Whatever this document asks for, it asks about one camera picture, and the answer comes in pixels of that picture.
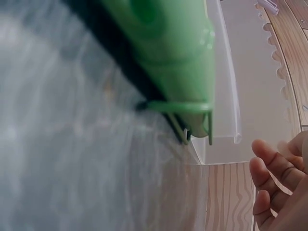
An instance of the human hand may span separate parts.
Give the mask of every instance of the human hand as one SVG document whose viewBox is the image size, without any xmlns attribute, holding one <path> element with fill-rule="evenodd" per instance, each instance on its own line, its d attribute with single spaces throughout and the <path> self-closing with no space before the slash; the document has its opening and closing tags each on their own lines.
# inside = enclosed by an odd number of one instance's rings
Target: human hand
<svg viewBox="0 0 308 231">
<path fill-rule="evenodd" d="M 250 172 L 259 193 L 253 208 L 261 231 L 308 230 L 308 132 L 298 134 L 288 143 L 292 155 L 282 156 L 261 140 L 252 144 L 257 157 L 250 161 Z M 269 171 L 292 191 L 284 193 Z M 278 213 L 274 217 L 271 210 Z"/>
</svg>

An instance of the green plastic object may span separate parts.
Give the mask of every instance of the green plastic object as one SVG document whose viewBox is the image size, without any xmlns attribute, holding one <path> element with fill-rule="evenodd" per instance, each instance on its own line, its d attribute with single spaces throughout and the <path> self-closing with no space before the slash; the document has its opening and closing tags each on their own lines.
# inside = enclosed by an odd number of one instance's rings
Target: green plastic object
<svg viewBox="0 0 308 231">
<path fill-rule="evenodd" d="M 182 141 L 209 136 L 215 84 L 215 33 L 202 0 L 101 0 L 131 43 L 132 54 L 166 102 L 148 107 L 169 116 Z M 187 136 L 175 114 L 188 130 Z"/>
</svg>

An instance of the wood grain pattern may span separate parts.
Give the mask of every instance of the wood grain pattern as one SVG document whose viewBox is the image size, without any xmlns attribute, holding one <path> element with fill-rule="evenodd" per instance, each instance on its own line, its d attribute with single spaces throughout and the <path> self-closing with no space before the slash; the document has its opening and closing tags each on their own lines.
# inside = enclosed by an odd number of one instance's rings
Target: wood grain pattern
<svg viewBox="0 0 308 231">
<path fill-rule="evenodd" d="M 256 4 L 256 8 L 258 10 L 260 10 L 259 16 L 264 20 L 264 22 L 266 24 L 270 24 L 270 19 L 268 17 L 268 14 L 266 13 L 265 9 L 262 6 L 260 6 L 259 4 Z"/>
<path fill-rule="evenodd" d="M 308 125 L 308 112 L 303 105 L 308 105 L 308 41 L 285 0 L 277 0 L 279 14 L 268 14 L 284 53 L 292 77 L 300 122 Z"/>
<path fill-rule="evenodd" d="M 254 185 L 249 163 L 209 167 L 205 230 L 251 231 Z"/>
<path fill-rule="evenodd" d="M 276 46 L 276 51 L 273 53 L 273 59 L 278 61 L 281 64 L 281 67 L 277 70 L 277 75 L 281 79 L 285 80 L 286 86 L 282 90 L 282 94 L 290 102 L 290 107 L 287 109 L 287 116 L 290 123 L 292 123 L 292 136 L 296 136 L 301 131 L 301 125 L 299 121 L 299 115 L 297 110 L 297 103 L 295 98 L 295 93 L 293 89 L 292 80 L 290 77 L 290 73 L 288 67 L 286 65 L 286 61 L 284 55 L 282 53 L 281 46 L 277 39 L 276 33 L 270 24 L 264 25 L 264 30 L 269 31 L 271 33 L 271 37 L 268 42 L 271 45 Z"/>
<path fill-rule="evenodd" d="M 286 0 L 303 29 L 308 29 L 308 0 Z"/>
</svg>

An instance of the clear plastic container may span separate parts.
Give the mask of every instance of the clear plastic container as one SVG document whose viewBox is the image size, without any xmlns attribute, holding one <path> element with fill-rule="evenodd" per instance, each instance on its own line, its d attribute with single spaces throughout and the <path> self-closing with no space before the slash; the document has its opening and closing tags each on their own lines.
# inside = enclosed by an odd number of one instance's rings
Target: clear plastic container
<svg viewBox="0 0 308 231">
<path fill-rule="evenodd" d="M 208 17 L 212 21 L 215 33 L 216 85 L 213 125 L 213 143 L 215 138 L 233 137 L 239 143 L 241 136 L 241 118 L 236 79 L 231 57 L 230 44 L 219 0 L 206 2 Z M 192 137 L 200 164 L 205 165 L 205 143 L 207 138 Z"/>
</svg>

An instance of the finger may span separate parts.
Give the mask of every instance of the finger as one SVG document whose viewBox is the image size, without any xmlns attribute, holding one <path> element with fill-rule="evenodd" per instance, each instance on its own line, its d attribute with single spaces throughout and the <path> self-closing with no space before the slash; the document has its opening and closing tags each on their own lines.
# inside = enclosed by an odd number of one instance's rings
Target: finger
<svg viewBox="0 0 308 231">
<path fill-rule="evenodd" d="M 285 141 L 280 141 L 277 145 L 278 151 L 283 155 L 288 161 L 290 161 L 298 170 L 306 173 L 303 158 L 301 156 L 293 155 L 289 148 L 288 143 Z"/>
<path fill-rule="evenodd" d="M 266 168 L 289 190 L 294 191 L 304 178 L 304 172 L 298 170 L 279 152 L 274 151 L 265 141 L 255 140 L 252 149 L 256 156 L 264 161 Z"/>
<path fill-rule="evenodd" d="M 266 190 L 270 196 L 270 207 L 279 212 L 289 195 L 284 193 L 274 182 L 262 159 L 255 157 L 250 161 L 250 173 L 258 191 Z"/>
<path fill-rule="evenodd" d="M 305 165 L 305 169 L 308 169 L 308 136 L 303 139 L 302 145 L 302 157 Z"/>
<path fill-rule="evenodd" d="M 274 215 L 270 210 L 270 197 L 269 193 L 265 190 L 261 190 L 256 198 L 253 215 L 260 231 L 270 230 L 270 225 L 275 220 Z"/>
<path fill-rule="evenodd" d="M 302 156 L 303 142 L 306 137 L 308 137 L 308 131 L 303 131 L 288 143 L 288 148 L 293 155 Z"/>
</svg>

